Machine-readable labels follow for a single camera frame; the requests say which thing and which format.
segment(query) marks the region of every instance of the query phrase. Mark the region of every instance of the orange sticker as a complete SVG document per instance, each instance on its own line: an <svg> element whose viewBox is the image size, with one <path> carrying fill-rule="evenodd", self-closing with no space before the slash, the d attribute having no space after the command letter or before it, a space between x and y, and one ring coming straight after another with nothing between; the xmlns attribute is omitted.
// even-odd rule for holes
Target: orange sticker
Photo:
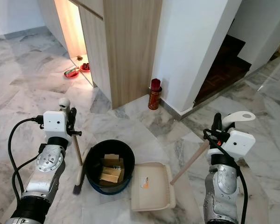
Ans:
<svg viewBox="0 0 280 224"><path fill-rule="evenodd" d="M148 189L149 185L148 185L148 176L142 176L140 178L140 186L144 189Z"/></svg>

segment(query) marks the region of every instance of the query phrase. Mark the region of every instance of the dustpan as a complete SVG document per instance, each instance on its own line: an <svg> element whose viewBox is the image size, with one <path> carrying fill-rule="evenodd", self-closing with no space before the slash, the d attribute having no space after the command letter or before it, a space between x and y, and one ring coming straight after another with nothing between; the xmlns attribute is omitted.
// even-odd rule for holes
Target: dustpan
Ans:
<svg viewBox="0 0 280 224"><path fill-rule="evenodd" d="M175 192L169 165L159 162L136 164L132 178L131 208L153 211L175 207Z"/></svg>

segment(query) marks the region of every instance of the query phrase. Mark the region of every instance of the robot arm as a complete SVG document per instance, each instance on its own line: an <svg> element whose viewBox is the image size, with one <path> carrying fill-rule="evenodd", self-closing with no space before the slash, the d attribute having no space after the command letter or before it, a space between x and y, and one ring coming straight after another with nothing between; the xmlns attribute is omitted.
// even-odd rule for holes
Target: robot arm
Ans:
<svg viewBox="0 0 280 224"><path fill-rule="evenodd" d="M35 172L23 192L20 203L7 224L43 224L58 190L59 178L65 169L66 148L72 136L81 135L74 131L76 109L70 109L70 101L59 100L60 111L43 114L43 128L46 134L42 152L35 163Z"/></svg>
<svg viewBox="0 0 280 224"><path fill-rule="evenodd" d="M235 130L234 122L253 119L255 115L250 112L236 112L223 120L221 114L217 113L211 130L208 130L211 133L207 137L211 138L207 152L210 169L205 179L206 196L203 203L206 224L238 224L236 201L239 173L235 161L248 153L255 138ZM221 146L230 156L223 154L217 146Z"/></svg>

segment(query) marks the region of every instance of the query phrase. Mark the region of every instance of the white wall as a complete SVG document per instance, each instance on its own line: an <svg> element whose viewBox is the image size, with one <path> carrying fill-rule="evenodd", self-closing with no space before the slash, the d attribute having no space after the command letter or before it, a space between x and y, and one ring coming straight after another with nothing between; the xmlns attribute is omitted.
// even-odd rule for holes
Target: white wall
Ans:
<svg viewBox="0 0 280 224"><path fill-rule="evenodd" d="M246 44L238 57L252 64L250 72L264 65L280 44L280 0L244 0L228 31Z"/></svg>
<svg viewBox="0 0 280 224"><path fill-rule="evenodd" d="M153 78L161 80L163 100L178 113L192 107L240 2L163 0Z"/></svg>
<svg viewBox="0 0 280 224"><path fill-rule="evenodd" d="M44 25L36 0L0 0L0 35Z"/></svg>

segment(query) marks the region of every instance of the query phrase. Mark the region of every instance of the cardboard piece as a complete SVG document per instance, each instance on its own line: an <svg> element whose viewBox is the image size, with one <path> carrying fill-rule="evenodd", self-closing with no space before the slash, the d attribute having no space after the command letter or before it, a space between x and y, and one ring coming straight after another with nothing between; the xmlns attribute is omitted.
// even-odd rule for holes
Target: cardboard piece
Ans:
<svg viewBox="0 0 280 224"><path fill-rule="evenodd" d="M100 180L117 183L120 173L121 173L120 169L103 167L103 171L102 171Z"/></svg>
<svg viewBox="0 0 280 224"><path fill-rule="evenodd" d="M101 164L103 167L120 170L117 183L123 181L123 177L125 174L125 166L123 163L123 158L119 158L119 155L115 155L115 154L105 154L104 158L101 158ZM99 184L104 186L112 186L114 185L114 182L109 182L103 179L99 181Z"/></svg>

